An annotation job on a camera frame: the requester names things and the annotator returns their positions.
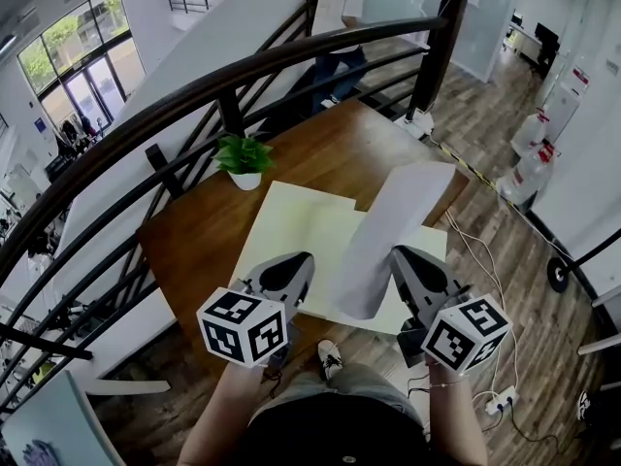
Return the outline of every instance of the white t-shirt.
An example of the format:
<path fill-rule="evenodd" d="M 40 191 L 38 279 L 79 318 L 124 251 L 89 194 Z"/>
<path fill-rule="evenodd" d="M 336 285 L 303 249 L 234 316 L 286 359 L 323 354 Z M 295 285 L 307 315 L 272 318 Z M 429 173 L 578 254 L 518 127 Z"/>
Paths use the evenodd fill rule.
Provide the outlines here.
<path fill-rule="evenodd" d="M 343 16 L 362 17 L 363 2 L 364 0 L 318 0 L 312 24 L 312 35 L 345 29 Z M 348 47 L 333 53 L 343 53 L 357 48 L 357 46 Z"/>

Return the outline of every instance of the ceiling light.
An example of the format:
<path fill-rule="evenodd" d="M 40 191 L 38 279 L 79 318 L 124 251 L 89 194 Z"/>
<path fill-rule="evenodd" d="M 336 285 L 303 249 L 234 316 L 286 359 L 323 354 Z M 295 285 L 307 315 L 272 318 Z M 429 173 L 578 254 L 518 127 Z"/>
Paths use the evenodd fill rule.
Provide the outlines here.
<path fill-rule="evenodd" d="M 2 43 L 0 43 L 0 55 L 2 55 L 2 53 L 4 53 L 16 39 L 16 35 L 6 36 L 4 40 L 2 40 Z"/>

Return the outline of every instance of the glass door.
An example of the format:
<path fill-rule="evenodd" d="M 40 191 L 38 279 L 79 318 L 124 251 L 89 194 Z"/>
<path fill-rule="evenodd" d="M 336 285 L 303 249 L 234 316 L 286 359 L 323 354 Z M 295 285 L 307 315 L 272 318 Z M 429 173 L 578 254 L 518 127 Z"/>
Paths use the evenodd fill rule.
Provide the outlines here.
<path fill-rule="evenodd" d="M 67 82 L 67 89 L 74 99 L 74 103 L 78 106 L 82 114 L 90 121 L 91 127 L 99 133 L 98 119 L 101 121 L 102 128 L 110 125 L 108 117 L 104 114 L 99 102 L 95 98 L 93 91 L 90 89 L 88 81 L 84 77 L 84 73 L 76 74 Z"/>
<path fill-rule="evenodd" d="M 121 96 L 116 83 L 114 82 L 113 73 L 108 66 L 106 57 L 100 58 L 97 62 L 88 66 L 88 75 L 92 79 L 99 97 L 104 101 L 108 113 L 115 119 L 123 108 L 125 101 Z"/>

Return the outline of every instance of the wheel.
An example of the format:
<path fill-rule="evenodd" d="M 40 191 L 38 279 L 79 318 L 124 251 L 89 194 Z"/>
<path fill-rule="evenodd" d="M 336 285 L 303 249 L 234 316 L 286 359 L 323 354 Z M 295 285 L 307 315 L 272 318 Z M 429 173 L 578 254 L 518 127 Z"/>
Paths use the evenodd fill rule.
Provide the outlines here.
<path fill-rule="evenodd" d="M 558 257 L 552 257 L 547 263 L 547 280 L 554 291 L 563 293 L 570 284 L 568 275 L 561 275 L 565 263 Z"/>

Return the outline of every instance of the wooden table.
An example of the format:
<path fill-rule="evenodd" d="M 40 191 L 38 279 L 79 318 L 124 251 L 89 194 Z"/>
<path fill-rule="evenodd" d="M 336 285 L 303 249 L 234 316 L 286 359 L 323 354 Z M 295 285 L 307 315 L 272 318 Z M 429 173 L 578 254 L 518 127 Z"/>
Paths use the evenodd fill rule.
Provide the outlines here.
<path fill-rule="evenodd" d="M 138 238 L 180 327 L 207 368 L 222 367 L 203 342 L 196 312 L 218 286 L 227 286 L 245 239 L 274 180 L 356 200 L 368 211 L 388 173 L 415 161 L 443 160 L 389 119 L 349 100 L 277 136 L 276 168 L 252 191 L 217 173 L 148 221 Z M 441 201 L 425 219 L 432 226 L 468 182 L 455 172 Z M 311 348 L 333 325 L 297 315 L 302 330 L 295 352 Z"/>

